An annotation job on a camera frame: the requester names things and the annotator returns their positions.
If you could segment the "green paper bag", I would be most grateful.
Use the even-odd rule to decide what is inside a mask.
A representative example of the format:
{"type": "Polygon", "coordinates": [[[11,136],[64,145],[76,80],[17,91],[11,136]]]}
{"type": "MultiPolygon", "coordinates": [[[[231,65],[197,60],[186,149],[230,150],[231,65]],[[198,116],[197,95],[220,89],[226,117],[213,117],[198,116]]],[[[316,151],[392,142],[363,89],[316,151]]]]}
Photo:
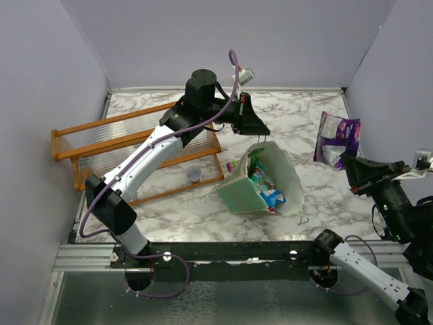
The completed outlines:
{"type": "Polygon", "coordinates": [[[237,161],[232,172],[217,186],[216,192],[227,210],[235,215],[300,215],[304,202],[304,190],[296,173],[290,154],[275,142],[260,142],[251,145],[237,161]],[[261,163],[266,174],[274,181],[276,189],[286,198],[277,205],[275,212],[267,210],[261,191],[250,176],[255,164],[261,163]]]}

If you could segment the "small clear plastic cup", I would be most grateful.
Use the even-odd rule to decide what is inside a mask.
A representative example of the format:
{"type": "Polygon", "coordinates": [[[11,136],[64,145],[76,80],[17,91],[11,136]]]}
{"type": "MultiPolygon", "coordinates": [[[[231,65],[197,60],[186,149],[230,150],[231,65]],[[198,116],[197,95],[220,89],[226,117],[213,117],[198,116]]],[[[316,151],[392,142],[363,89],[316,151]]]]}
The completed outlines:
{"type": "Polygon", "coordinates": [[[197,166],[190,166],[187,168],[186,177],[191,183],[200,183],[202,178],[201,168],[197,166]]]}

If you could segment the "blue snack packet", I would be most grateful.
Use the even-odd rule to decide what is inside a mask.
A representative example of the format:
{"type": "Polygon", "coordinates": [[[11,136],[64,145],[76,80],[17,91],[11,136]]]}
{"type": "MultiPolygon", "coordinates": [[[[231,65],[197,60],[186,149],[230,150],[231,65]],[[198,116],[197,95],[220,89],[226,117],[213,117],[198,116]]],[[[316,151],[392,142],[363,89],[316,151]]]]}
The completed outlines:
{"type": "Polygon", "coordinates": [[[267,210],[275,212],[275,207],[286,202],[286,198],[278,189],[265,190],[260,193],[261,198],[267,204],[267,210]]]}

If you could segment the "orange wooden rack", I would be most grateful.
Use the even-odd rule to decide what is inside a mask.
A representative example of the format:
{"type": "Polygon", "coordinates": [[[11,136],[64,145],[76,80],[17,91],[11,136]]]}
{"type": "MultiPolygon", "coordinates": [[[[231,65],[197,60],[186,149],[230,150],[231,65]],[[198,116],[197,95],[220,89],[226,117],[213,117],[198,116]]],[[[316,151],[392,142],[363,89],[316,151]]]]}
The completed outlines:
{"type": "MultiPolygon", "coordinates": [[[[51,155],[56,162],[71,162],[74,187],[82,192],[88,177],[102,177],[132,155],[173,105],[170,102],[67,129],[54,129],[51,155]]],[[[216,133],[204,130],[186,148],[164,161],[133,195],[131,203],[142,204],[223,180],[220,152],[216,133]],[[187,179],[185,172],[190,166],[201,168],[200,183],[187,179]]]]}

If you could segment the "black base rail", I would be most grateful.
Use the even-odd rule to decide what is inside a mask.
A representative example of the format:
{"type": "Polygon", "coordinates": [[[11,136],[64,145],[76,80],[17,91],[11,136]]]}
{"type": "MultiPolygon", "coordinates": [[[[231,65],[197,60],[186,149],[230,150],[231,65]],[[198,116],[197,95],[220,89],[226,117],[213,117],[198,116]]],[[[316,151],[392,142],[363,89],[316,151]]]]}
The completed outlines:
{"type": "Polygon", "coordinates": [[[328,264],[342,241],[325,230],[312,241],[154,242],[137,257],[114,248],[110,266],[157,282],[308,280],[309,269],[328,264]]]}

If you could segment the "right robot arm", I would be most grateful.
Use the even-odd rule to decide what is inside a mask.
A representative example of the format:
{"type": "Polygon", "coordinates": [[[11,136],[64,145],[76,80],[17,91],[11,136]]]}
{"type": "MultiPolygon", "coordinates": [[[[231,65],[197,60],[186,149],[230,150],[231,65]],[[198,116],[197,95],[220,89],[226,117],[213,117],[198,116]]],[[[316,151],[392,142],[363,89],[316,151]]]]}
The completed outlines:
{"type": "Polygon", "coordinates": [[[370,197],[382,218],[384,243],[368,259],[359,243],[323,230],[311,247],[312,260],[350,273],[392,310],[399,324],[432,323],[432,197],[412,204],[402,180],[432,174],[432,151],[418,150],[414,164],[341,156],[350,190],[370,197]]]}

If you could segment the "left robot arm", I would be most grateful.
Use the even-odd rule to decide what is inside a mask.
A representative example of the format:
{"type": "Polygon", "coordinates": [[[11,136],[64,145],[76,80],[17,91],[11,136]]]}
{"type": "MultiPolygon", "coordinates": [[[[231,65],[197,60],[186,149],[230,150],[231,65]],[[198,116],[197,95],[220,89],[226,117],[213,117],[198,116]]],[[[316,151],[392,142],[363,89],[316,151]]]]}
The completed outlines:
{"type": "Polygon", "coordinates": [[[234,89],[227,95],[208,69],[192,72],[184,95],[169,108],[147,139],[104,176],[85,182],[87,214],[94,215],[126,251],[135,267],[144,266],[150,252],[130,206],[133,195],[162,163],[184,149],[210,123],[228,124],[238,135],[267,136],[270,130],[256,115],[251,96],[234,89]]]}

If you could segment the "red blue snack bag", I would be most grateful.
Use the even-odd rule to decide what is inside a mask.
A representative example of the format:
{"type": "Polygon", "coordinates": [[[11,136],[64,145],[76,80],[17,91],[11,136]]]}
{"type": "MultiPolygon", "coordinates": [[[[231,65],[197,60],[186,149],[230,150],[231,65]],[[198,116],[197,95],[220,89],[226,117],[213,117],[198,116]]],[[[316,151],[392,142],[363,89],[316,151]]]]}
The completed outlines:
{"type": "Polygon", "coordinates": [[[255,164],[250,179],[261,192],[276,188],[274,181],[266,174],[265,167],[259,162],[255,164]]]}

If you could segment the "purple snack bag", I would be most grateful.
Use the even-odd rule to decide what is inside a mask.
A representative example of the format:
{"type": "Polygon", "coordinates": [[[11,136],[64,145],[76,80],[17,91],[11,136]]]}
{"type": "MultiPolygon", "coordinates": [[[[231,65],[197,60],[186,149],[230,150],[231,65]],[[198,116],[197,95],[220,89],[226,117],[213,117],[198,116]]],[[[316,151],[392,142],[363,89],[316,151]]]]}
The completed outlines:
{"type": "Polygon", "coordinates": [[[344,170],[342,155],[357,157],[361,120],[321,113],[313,161],[344,170]]]}

